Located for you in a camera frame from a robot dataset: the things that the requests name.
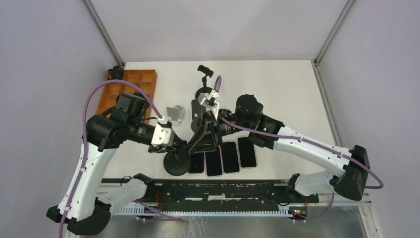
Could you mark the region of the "silver folding phone stand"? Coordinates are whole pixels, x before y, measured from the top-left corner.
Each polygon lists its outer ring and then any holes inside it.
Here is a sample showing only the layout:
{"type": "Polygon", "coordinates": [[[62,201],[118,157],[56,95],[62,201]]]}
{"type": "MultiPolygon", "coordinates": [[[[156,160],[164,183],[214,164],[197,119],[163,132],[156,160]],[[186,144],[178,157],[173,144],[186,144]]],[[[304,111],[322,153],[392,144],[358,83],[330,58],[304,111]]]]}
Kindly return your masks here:
{"type": "Polygon", "coordinates": [[[173,107],[166,107],[166,112],[172,126],[179,127],[182,125],[185,115],[185,108],[183,106],[175,105],[173,107]]]}

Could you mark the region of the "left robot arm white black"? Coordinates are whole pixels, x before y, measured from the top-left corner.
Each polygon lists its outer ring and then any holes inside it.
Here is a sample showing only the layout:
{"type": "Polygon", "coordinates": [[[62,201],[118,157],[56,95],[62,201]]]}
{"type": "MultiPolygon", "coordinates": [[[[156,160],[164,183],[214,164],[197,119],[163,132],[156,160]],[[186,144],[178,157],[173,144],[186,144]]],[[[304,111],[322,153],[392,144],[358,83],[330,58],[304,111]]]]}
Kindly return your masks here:
{"type": "Polygon", "coordinates": [[[75,235],[95,236],[129,203],[154,199],[156,189],[149,185],[152,179],[141,174],[105,195],[97,195],[112,157],[125,141],[147,145],[150,153],[185,153],[187,143],[171,124],[143,122],[149,105],[143,97],[123,93],[114,107],[86,122],[78,169],[62,201],[48,209],[48,218],[75,235]]]}

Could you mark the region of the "black phone dark case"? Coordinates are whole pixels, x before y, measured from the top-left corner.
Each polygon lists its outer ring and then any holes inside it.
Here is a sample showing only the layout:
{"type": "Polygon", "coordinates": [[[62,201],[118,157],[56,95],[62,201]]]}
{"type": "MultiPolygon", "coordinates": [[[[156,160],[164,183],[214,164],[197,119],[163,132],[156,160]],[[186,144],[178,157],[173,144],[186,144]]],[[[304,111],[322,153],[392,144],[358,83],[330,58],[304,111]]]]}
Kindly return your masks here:
{"type": "Polygon", "coordinates": [[[189,174],[201,174],[204,172],[205,169],[205,154],[204,153],[197,153],[190,155],[191,158],[191,165],[188,170],[189,174]]]}

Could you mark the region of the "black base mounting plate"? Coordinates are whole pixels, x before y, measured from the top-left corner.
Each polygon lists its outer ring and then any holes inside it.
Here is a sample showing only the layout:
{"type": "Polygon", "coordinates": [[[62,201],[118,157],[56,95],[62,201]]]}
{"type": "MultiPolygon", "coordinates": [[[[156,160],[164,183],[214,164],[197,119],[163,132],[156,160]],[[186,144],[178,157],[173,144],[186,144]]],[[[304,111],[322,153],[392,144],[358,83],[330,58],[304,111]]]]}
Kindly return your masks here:
{"type": "Polygon", "coordinates": [[[284,180],[155,179],[137,198],[159,203],[164,212],[268,212],[281,205],[318,203],[318,195],[304,197],[284,180]]]}

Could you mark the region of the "aluminium frame rail left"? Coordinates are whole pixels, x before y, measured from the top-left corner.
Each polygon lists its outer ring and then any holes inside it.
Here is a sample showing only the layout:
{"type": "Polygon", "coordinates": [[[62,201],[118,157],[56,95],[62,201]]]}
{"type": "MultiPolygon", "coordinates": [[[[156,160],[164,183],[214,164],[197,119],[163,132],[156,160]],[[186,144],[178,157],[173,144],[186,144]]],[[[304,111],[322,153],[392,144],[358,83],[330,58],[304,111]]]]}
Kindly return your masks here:
{"type": "Polygon", "coordinates": [[[97,28],[100,36],[102,37],[105,45],[107,46],[108,50],[110,51],[114,61],[120,66],[124,67],[125,62],[122,59],[121,55],[119,54],[115,44],[113,43],[110,34],[106,30],[104,23],[102,22],[97,10],[94,7],[94,4],[91,0],[81,0],[82,4],[84,5],[87,13],[89,14],[90,18],[92,19],[95,27],[97,28]]]}

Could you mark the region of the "phone with white case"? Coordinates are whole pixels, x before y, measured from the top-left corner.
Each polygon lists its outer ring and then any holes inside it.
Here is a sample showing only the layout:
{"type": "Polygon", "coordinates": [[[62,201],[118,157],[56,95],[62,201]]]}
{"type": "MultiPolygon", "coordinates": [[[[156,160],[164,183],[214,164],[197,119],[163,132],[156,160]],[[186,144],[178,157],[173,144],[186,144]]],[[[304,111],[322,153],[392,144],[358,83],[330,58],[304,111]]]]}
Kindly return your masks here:
{"type": "Polygon", "coordinates": [[[257,166],[254,144],[246,137],[238,138],[240,165],[242,168],[255,168],[257,166]]]}
{"type": "Polygon", "coordinates": [[[223,175],[223,166],[220,152],[205,153],[206,175],[209,178],[220,177],[223,175]]]}

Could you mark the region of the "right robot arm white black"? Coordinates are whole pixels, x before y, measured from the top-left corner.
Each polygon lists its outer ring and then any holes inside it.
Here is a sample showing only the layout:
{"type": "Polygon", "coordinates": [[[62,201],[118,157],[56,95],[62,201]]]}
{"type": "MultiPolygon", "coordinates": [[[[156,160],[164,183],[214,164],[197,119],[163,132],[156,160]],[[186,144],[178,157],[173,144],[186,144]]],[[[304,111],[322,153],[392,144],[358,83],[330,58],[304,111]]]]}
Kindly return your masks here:
{"type": "Polygon", "coordinates": [[[286,152],[323,168],[313,174],[294,174],[286,187],[292,202],[322,192],[360,201],[367,187],[370,169],[364,147],[349,149],[305,136],[283,122],[263,113],[263,105],[253,95],[238,97],[235,110],[218,107],[214,98],[200,95],[192,101],[193,118],[200,121],[188,146],[189,154],[219,150],[222,138],[240,131],[248,132],[253,145],[286,152]]]}

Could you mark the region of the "small black orange clamp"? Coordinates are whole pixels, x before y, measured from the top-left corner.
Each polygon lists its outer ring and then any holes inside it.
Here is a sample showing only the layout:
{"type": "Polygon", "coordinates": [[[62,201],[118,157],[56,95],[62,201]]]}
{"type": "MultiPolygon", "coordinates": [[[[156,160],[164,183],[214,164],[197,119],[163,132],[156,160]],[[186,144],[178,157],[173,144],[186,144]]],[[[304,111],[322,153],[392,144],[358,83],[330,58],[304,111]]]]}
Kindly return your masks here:
{"type": "Polygon", "coordinates": [[[122,80],[124,77],[124,68],[116,65],[107,70],[107,80],[122,80]]]}

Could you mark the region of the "wooden compartment tray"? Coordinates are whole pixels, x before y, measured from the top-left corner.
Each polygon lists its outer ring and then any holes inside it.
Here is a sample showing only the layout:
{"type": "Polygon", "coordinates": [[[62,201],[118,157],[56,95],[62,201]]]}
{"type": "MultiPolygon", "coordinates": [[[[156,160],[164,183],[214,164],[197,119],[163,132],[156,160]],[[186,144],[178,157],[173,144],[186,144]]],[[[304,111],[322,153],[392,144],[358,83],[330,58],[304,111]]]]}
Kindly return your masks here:
{"type": "MultiPolygon", "coordinates": [[[[140,87],[153,101],[157,82],[157,72],[154,69],[124,70],[124,73],[117,73],[117,76],[122,76],[122,80],[140,87]]],[[[117,96],[122,93],[134,94],[137,90],[121,83],[103,86],[96,114],[101,114],[106,109],[115,106],[117,96]]]]}

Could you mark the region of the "phone with white case centre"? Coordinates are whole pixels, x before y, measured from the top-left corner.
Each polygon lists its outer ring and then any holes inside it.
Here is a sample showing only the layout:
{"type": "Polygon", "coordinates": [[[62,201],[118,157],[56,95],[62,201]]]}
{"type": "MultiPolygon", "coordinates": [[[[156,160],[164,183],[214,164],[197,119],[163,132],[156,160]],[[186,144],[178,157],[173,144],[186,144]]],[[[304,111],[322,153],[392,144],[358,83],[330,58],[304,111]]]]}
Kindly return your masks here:
{"type": "Polygon", "coordinates": [[[206,175],[209,178],[220,177],[223,175],[223,166],[220,152],[205,153],[206,175]]]}

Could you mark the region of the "aluminium frame rail right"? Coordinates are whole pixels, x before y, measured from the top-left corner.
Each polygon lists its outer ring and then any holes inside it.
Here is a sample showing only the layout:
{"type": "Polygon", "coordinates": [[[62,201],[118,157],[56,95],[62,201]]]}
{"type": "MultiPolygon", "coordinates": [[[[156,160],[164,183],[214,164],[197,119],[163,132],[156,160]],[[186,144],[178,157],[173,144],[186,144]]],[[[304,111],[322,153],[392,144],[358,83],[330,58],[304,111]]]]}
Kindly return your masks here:
{"type": "Polygon", "coordinates": [[[318,65],[322,61],[322,59],[323,59],[325,53],[327,52],[329,46],[331,45],[331,43],[334,40],[336,34],[338,33],[340,27],[344,23],[347,15],[349,14],[349,12],[351,11],[351,9],[353,8],[353,6],[356,2],[357,2],[356,0],[347,0],[345,2],[342,10],[340,11],[337,19],[335,20],[332,28],[330,29],[324,43],[322,44],[317,56],[313,60],[313,63],[315,65],[318,65]]]}

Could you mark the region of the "aluminium frame rail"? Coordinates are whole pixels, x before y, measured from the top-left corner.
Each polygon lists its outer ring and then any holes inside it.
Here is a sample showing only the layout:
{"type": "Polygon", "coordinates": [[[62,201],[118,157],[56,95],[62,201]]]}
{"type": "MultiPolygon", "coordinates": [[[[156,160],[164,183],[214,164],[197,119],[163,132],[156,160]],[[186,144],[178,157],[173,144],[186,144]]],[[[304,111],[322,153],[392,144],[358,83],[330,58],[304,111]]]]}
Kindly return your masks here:
{"type": "Polygon", "coordinates": [[[120,66],[124,67],[125,62],[122,59],[121,55],[119,54],[115,44],[113,43],[110,34],[106,30],[104,23],[102,22],[97,10],[94,7],[94,4],[91,0],[81,0],[82,4],[84,5],[87,13],[89,14],[90,18],[92,19],[95,27],[97,28],[100,36],[102,37],[105,45],[107,46],[108,50],[110,51],[114,61],[120,66]]]}
{"type": "Polygon", "coordinates": [[[345,2],[342,10],[340,11],[337,19],[335,20],[332,28],[330,29],[324,43],[322,44],[317,56],[313,60],[313,63],[315,65],[318,65],[322,61],[322,59],[323,59],[325,53],[327,52],[329,46],[331,45],[331,43],[334,40],[336,34],[338,33],[340,27],[344,23],[347,15],[349,14],[349,12],[351,11],[351,9],[353,8],[353,6],[356,2],[357,2],[356,0],[347,0],[345,2]]]}

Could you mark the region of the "phone stand brown round base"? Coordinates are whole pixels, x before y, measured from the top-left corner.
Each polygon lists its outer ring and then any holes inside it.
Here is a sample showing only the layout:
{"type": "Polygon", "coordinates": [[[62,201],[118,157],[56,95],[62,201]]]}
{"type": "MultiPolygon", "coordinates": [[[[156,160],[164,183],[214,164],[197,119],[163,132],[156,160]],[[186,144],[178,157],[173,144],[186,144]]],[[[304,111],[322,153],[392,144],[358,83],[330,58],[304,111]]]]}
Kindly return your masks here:
{"type": "Polygon", "coordinates": [[[203,114],[206,113],[206,108],[202,106],[197,99],[191,101],[192,122],[191,130],[196,132],[202,124],[203,114]]]}

